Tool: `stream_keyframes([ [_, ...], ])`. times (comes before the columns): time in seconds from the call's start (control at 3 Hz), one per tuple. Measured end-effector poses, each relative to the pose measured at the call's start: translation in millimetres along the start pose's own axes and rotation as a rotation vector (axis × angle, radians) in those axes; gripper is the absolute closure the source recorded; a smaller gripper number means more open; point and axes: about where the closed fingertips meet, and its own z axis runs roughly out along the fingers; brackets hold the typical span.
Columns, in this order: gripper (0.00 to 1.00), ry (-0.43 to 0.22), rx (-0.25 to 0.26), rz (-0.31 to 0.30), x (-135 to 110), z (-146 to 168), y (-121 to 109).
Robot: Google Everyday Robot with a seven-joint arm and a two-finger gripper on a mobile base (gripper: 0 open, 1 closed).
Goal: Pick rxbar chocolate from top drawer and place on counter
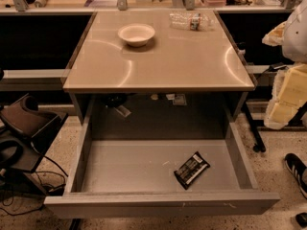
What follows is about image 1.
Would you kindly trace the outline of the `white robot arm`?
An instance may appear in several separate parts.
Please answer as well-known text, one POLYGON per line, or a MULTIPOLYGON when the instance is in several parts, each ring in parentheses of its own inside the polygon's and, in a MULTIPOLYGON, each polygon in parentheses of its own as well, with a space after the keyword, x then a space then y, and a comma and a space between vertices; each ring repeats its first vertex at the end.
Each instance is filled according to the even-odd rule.
POLYGON ((277 71, 272 99, 266 109, 265 126, 281 129, 307 103, 307 0, 302 0, 288 19, 267 33, 262 42, 281 46, 282 55, 295 63, 286 71, 277 71))

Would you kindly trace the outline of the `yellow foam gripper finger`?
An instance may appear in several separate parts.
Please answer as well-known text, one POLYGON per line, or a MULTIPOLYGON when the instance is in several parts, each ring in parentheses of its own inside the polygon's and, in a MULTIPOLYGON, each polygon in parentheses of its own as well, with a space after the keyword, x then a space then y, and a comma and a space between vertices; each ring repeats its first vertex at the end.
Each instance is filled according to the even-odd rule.
POLYGON ((282 22, 271 31, 269 31, 262 38, 262 42, 269 46, 281 46, 284 42, 284 32, 285 32, 286 22, 282 22))
POLYGON ((287 70, 278 70, 274 77, 272 98, 264 125, 279 130, 285 127, 307 103, 307 64, 296 63, 287 70))

